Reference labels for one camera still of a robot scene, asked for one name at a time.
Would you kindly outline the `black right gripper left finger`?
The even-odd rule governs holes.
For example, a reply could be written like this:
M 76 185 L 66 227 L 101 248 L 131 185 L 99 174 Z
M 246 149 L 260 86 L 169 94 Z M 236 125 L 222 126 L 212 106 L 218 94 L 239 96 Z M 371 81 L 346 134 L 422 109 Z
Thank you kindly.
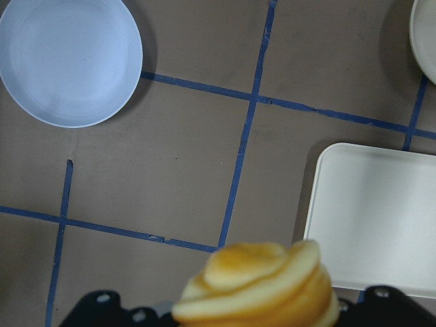
M 179 326 L 171 312 L 158 315 L 151 307 L 125 309 L 119 293 L 97 290 L 85 294 L 60 326 Z

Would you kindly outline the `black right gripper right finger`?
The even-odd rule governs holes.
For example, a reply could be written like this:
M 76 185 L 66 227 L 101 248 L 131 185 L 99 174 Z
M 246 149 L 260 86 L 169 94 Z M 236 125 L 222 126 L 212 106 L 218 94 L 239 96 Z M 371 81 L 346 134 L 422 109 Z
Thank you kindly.
M 357 302 L 341 298 L 336 326 L 434 326 L 435 315 L 399 289 L 374 285 Z

